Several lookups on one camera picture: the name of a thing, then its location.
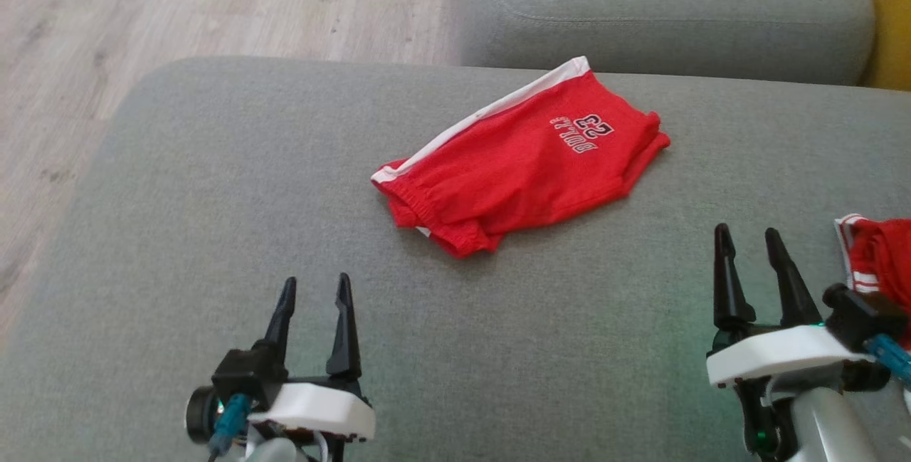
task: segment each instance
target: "sofa cushion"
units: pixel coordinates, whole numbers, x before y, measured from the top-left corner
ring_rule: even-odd
[[[460,0],[465,65],[806,83],[859,79],[870,0]]]
[[[600,75],[673,139],[628,199],[464,261],[394,228],[379,164],[538,75],[219,58],[147,76],[7,340],[3,458],[204,458],[191,391],[263,335],[290,275],[287,364],[321,374],[347,271],[377,412],[347,459],[749,460],[705,370],[712,229],[731,225],[760,319],[780,316],[768,226],[819,300],[843,278],[832,219],[907,215],[911,95]],[[855,405],[907,460],[898,388]]]

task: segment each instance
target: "white stripe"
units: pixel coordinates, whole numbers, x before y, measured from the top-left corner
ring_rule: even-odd
[[[853,218],[853,216],[861,216],[861,215],[860,215],[860,213],[851,213],[850,215],[842,216],[842,218],[837,219],[836,222],[842,223],[842,222],[848,221],[849,219]]]
[[[472,127],[475,122],[481,121],[484,118],[498,114],[504,110],[510,109],[515,105],[521,104],[526,99],[530,98],[536,93],[543,92],[546,89],[549,89],[551,86],[558,85],[563,83],[564,80],[569,80],[575,77],[579,77],[586,72],[589,72],[591,68],[589,67],[589,60],[585,56],[578,56],[573,58],[569,62],[563,63],[561,66],[557,67],[554,70],[551,70],[546,75],[539,77],[533,82],[528,83],[528,85],[523,86],[517,91],[506,95],[504,98],[498,99],[495,102],[492,102],[490,105],[487,105],[474,114],[466,116],[466,118],[460,120],[452,127],[443,131],[439,135],[436,135],[436,138],[430,141],[429,144],[424,145],[423,148],[417,151],[414,156],[409,157],[406,162],[401,164],[398,168],[393,168],[386,166],[380,168],[370,177],[371,180],[374,180],[377,183],[384,183],[387,181],[395,180],[396,177],[405,174],[414,166],[415,163],[421,161],[424,157],[427,157],[430,153],[442,147],[443,144],[451,140],[455,135],[458,135],[465,129]]]
[[[855,283],[855,291],[859,291],[859,293],[874,293],[874,291],[879,291],[879,286],[868,286],[866,284]]]
[[[853,247],[853,231],[851,231],[851,226],[859,221],[865,221],[866,218],[858,215],[857,213],[852,213],[845,218],[841,219],[841,223],[845,228],[842,231],[845,233],[845,239],[847,240],[848,247]]]
[[[853,277],[855,278],[855,280],[859,280],[859,281],[861,281],[861,283],[865,283],[865,284],[878,284],[879,283],[879,278],[876,278],[876,276],[872,273],[860,273],[860,271],[855,271],[855,274],[853,274]]]
[[[845,216],[845,218],[842,218],[842,219],[836,219],[836,235],[838,237],[838,247],[842,251],[842,260],[843,260],[843,262],[845,262],[845,274],[847,275],[847,277],[845,279],[845,284],[847,285],[847,287],[853,289],[853,275],[851,274],[851,258],[849,257],[848,251],[846,248],[846,246],[849,246],[849,245],[847,245],[847,239],[845,238],[845,229],[851,229],[851,228],[849,226],[842,225],[842,222],[844,222],[845,219],[850,218],[850,216],[852,216],[852,215]]]

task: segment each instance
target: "yellow pillow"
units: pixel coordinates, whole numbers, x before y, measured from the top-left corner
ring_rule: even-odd
[[[876,42],[863,84],[911,90],[911,0],[873,0]]]

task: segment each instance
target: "red cloth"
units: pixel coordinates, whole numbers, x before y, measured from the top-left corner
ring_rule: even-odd
[[[911,219],[875,222],[860,215],[836,221],[848,266],[848,284],[880,291],[911,315]],[[902,337],[911,349],[911,325]]]
[[[670,138],[576,58],[372,177],[397,226],[456,257],[627,196]]]

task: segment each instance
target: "wooden floor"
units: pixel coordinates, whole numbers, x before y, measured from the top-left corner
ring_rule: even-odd
[[[0,0],[0,347],[108,119],[141,76],[214,54],[453,63],[452,4]]]

